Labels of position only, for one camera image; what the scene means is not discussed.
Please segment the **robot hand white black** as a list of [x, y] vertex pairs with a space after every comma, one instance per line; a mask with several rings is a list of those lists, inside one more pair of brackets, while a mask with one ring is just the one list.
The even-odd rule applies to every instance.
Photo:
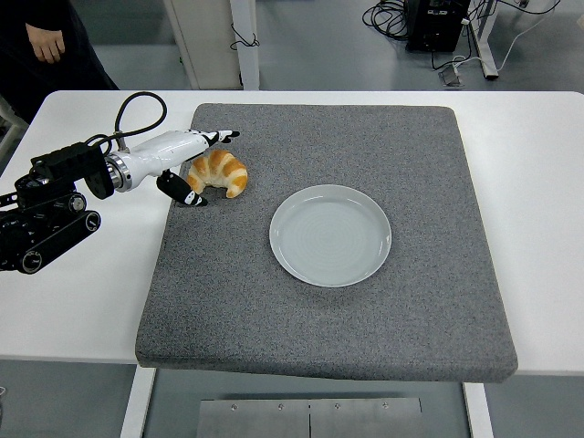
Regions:
[[171, 168], [201, 155], [217, 142], [228, 143], [238, 137], [237, 130], [171, 130], [136, 146], [130, 152], [110, 155], [120, 175], [119, 192], [138, 187], [147, 176], [156, 178], [157, 188], [174, 201], [190, 206], [205, 206], [207, 201]]

